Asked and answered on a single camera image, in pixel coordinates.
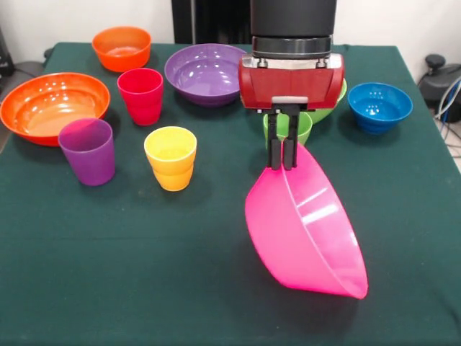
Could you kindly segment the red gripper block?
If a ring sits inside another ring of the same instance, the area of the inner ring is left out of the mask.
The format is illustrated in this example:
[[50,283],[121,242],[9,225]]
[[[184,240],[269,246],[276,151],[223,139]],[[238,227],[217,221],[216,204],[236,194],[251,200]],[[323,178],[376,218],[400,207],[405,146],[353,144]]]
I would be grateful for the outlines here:
[[300,106],[304,110],[334,107],[344,80],[344,58],[332,53],[327,58],[283,60],[242,56],[238,65],[241,101],[245,108],[269,110],[267,114],[268,166],[281,165],[281,143],[277,137],[275,105],[287,105],[289,118],[283,142],[285,169],[296,167],[297,132]]

